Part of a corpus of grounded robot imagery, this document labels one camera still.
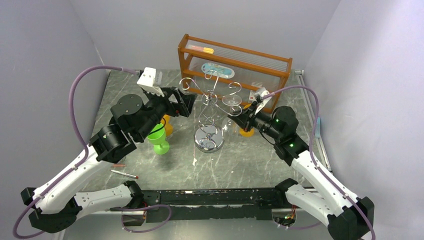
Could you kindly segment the clear wine glass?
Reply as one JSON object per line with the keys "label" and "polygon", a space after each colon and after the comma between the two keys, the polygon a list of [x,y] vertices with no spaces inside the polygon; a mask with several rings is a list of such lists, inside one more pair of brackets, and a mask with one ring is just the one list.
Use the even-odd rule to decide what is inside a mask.
{"label": "clear wine glass", "polygon": [[[235,115],[241,111],[240,104],[242,103],[242,98],[236,94],[228,94],[222,97],[222,103],[229,107],[228,113]],[[235,137],[239,134],[238,125],[229,117],[225,117],[222,122],[222,134],[224,139],[229,139]]]}

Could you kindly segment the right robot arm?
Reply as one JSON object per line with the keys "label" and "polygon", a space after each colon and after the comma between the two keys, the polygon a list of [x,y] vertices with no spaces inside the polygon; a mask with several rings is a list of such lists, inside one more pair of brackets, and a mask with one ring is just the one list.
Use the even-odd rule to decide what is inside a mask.
{"label": "right robot arm", "polygon": [[367,233],[375,237],[374,203],[350,191],[316,159],[311,145],[297,134],[299,121],[291,107],[280,106],[267,114],[252,104],[228,117],[245,132],[256,129],[272,138],[276,155],[319,193],[311,193],[295,180],[286,179],[276,186],[274,199],[278,206],[291,204],[306,211],[327,227],[334,240],[359,240]]}

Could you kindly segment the green plastic goblet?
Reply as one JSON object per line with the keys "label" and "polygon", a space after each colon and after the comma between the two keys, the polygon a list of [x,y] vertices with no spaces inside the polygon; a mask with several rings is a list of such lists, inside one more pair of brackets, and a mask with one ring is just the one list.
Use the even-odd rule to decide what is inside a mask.
{"label": "green plastic goblet", "polygon": [[157,124],[147,136],[147,140],[153,145],[153,151],[157,155],[166,154],[170,145],[166,141],[165,126],[162,123]]}

